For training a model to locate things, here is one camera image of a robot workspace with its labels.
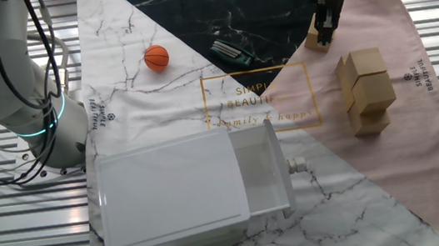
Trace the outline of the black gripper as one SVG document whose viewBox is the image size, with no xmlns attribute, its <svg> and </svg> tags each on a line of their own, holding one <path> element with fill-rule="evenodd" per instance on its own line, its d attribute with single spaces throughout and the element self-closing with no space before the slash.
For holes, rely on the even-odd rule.
<svg viewBox="0 0 439 246">
<path fill-rule="evenodd" d="M 315 25 L 317 44 L 331 44 L 337 30 L 343 3 L 345 0 L 317 0 Z"/>
</svg>

